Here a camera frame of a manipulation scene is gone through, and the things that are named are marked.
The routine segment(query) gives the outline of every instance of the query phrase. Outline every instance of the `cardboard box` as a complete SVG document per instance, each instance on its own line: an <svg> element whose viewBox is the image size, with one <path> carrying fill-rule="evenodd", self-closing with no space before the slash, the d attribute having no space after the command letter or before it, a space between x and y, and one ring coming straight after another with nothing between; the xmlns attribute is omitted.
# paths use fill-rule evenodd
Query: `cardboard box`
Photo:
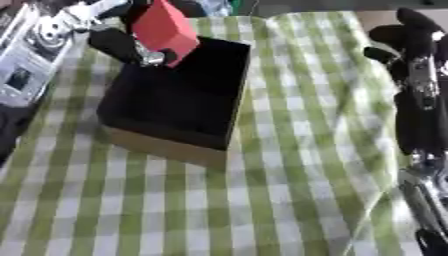
<svg viewBox="0 0 448 256"><path fill-rule="evenodd" d="M125 66L98 107L110 141L130 150L224 167L250 46L199 37L175 68Z"/></svg>

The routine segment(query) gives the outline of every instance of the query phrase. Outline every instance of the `green and white tablecloth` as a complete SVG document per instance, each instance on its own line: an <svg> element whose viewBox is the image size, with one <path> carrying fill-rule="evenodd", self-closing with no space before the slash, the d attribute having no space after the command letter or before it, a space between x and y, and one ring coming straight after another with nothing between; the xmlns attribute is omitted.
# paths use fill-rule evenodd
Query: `green and white tablecloth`
<svg viewBox="0 0 448 256"><path fill-rule="evenodd" d="M119 65L80 45L0 172L0 255L420 255L395 88L355 15L191 23L253 46L227 169L110 145L95 110Z"/></svg>

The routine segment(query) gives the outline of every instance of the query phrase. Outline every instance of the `open box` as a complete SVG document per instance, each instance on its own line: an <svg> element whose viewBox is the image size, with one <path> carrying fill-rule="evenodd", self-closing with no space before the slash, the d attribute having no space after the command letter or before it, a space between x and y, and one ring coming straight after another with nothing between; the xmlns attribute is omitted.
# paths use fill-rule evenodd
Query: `open box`
<svg viewBox="0 0 448 256"><path fill-rule="evenodd" d="M199 37L176 67L121 70L98 107L109 140L130 150L224 166L250 46Z"/></svg>

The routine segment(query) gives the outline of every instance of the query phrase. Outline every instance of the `robot finger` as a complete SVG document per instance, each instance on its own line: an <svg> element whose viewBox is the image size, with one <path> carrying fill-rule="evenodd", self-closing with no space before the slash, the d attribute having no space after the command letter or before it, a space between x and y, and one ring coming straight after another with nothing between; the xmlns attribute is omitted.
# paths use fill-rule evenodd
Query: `robot finger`
<svg viewBox="0 0 448 256"><path fill-rule="evenodd" d="M139 64L141 56L132 36L117 28L92 31L88 39L91 47L128 64Z"/></svg>
<svg viewBox="0 0 448 256"><path fill-rule="evenodd" d="M448 62L448 35L445 35L438 43L437 43L437 53L436 60L447 63Z"/></svg>
<svg viewBox="0 0 448 256"><path fill-rule="evenodd" d="M408 77L409 71L407 65L398 55L383 49L366 47L364 49L364 56L384 64L395 82L404 82L406 77Z"/></svg>
<svg viewBox="0 0 448 256"><path fill-rule="evenodd" d="M403 25L385 25L372 29L369 32L369 37L401 52L406 43L405 32Z"/></svg>
<svg viewBox="0 0 448 256"><path fill-rule="evenodd" d="M400 8L397 11L397 19L404 24L406 27L413 29L423 29L431 33L444 31L441 26L439 26L432 19L427 16L416 12L408 8Z"/></svg>

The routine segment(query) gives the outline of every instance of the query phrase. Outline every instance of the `black glove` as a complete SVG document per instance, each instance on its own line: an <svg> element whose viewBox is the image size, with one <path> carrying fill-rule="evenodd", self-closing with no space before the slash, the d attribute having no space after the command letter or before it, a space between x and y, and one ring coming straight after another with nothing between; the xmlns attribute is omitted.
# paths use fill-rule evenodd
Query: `black glove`
<svg viewBox="0 0 448 256"><path fill-rule="evenodd" d="M397 18L401 25L379 26L370 31L370 37L392 47L400 55L367 47L364 55L387 65L397 84L405 85L395 96L397 107L396 137L398 145L405 155L413 150L424 150L436 156L443 155L448 149L448 118L446 99L448 98L448 81L438 72L441 96L436 98L433 110L423 110L413 96L412 88L406 85L409 77L408 66L415 58L435 56L439 70L448 60L448 36L440 41L432 39L434 32L443 29L428 17L410 9L399 9Z"/></svg>

